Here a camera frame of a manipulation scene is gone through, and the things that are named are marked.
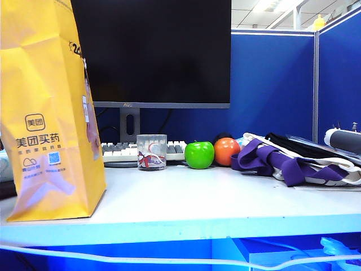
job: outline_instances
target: keyboard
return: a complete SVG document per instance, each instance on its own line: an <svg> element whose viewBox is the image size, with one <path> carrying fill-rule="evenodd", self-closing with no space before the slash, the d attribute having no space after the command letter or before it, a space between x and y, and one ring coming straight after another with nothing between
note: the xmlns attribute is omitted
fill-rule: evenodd
<svg viewBox="0 0 361 271"><path fill-rule="evenodd" d="M166 159L184 161L185 141L168 141ZM138 149L134 142L102 143L104 162L137 161Z"/></svg>

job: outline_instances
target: desk surface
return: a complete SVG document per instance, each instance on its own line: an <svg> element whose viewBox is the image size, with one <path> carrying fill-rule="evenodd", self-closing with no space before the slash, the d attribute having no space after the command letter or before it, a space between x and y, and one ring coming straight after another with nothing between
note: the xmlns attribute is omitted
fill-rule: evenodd
<svg viewBox="0 0 361 271"><path fill-rule="evenodd" d="M0 242L26 246L135 243L361 231L361 192L296 190L229 168L105 169L92 217L12 222L0 201Z"/></svg>

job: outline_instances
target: glass cup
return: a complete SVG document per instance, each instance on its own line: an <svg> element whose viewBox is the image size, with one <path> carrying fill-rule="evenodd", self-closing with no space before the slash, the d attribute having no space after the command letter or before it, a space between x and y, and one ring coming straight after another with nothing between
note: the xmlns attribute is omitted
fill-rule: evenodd
<svg viewBox="0 0 361 271"><path fill-rule="evenodd" d="M167 135L138 134L138 168L144 171L156 171L166 166Z"/></svg>

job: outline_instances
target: monitor stand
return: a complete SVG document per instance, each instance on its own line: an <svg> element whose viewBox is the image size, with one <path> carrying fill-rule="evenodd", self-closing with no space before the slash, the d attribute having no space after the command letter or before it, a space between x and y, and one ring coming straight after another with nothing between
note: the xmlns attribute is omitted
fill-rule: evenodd
<svg viewBox="0 0 361 271"><path fill-rule="evenodd" d="M140 134L140 108L119 108L120 142L137 142L137 134Z"/></svg>
<svg viewBox="0 0 361 271"><path fill-rule="evenodd" d="M119 142L137 142L140 134L140 108L119 108ZM106 168L136 168L137 161L117 161L104 163Z"/></svg>

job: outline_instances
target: black fabric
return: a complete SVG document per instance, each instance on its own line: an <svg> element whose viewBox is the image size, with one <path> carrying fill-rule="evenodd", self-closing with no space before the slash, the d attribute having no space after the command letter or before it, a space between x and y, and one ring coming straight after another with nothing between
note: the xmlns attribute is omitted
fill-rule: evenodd
<svg viewBox="0 0 361 271"><path fill-rule="evenodd" d="M318 148L316 146L309 146L301 142L292 141L287 137L283 137L282 135L269 133L265 136L265 138L271 141L272 143L284 147L287 150L296 152L297 154L300 154L303 157L315 158L315 159L331 158L331 157L345 158L342 155L338 155L334 152L327 151L322 148Z"/></svg>
<svg viewBox="0 0 361 271"><path fill-rule="evenodd" d="M217 134L217 136L213 139L212 145L214 146L214 144L217 142L217 140L224 138L224 137L230 137L230 138L234 139L234 137L230 133L222 132L222 133Z"/></svg>
<svg viewBox="0 0 361 271"><path fill-rule="evenodd" d="M0 199L7 199L16 196L15 184L13 181L0 182Z"/></svg>

